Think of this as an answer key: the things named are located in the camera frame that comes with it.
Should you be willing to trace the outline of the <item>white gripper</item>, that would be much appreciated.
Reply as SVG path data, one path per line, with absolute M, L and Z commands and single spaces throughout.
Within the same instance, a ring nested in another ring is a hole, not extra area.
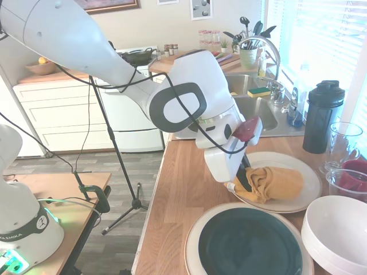
M 251 164 L 245 150 L 236 154 L 227 154 L 218 148 L 211 148 L 204 151 L 204 158 L 209 171 L 217 182 L 231 182 L 236 176 L 244 189 L 252 192 L 252 186 L 246 176 L 246 168 L 251 168 Z

